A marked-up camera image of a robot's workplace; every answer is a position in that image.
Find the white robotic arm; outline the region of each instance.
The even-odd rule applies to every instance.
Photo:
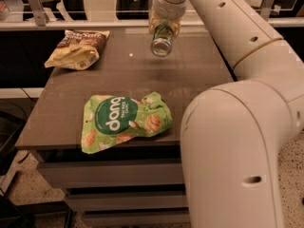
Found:
[[[239,79],[202,92],[183,116],[192,227],[283,228],[277,155],[304,128],[303,62],[243,0],[190,2]],[[185,0],[153,4],[172,20]]]

